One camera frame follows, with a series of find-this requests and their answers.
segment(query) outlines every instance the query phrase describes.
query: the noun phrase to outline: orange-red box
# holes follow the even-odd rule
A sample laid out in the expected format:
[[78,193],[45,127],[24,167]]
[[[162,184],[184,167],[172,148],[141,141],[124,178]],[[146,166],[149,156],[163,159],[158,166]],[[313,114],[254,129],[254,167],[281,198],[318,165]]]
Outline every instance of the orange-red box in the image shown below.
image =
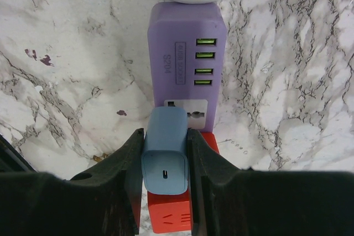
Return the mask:
[[[201,133],[208,145],[219,153],[213,133]],[[191,230],[189,191],[181,195],[155,195],[148,192],[148,208],[154,233]]]

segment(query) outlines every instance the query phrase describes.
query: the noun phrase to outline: green usb port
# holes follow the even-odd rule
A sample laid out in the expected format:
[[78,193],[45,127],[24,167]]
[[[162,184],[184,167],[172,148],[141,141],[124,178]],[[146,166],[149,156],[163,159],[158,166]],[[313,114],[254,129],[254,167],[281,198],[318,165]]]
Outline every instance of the green usb port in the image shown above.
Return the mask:
[[216,45],[216,39],[197,39],[196,45]]
[[211,85],[211,80],[195,80],[194,85]]
[[198,53],[195,53],[195,58],[197,58],[197,59],[214,59],[215,53],[214,52],[198,52]]
[[213,72],[213,69],[195,69],[194,74],[206,74],[206,75],[211,75]]

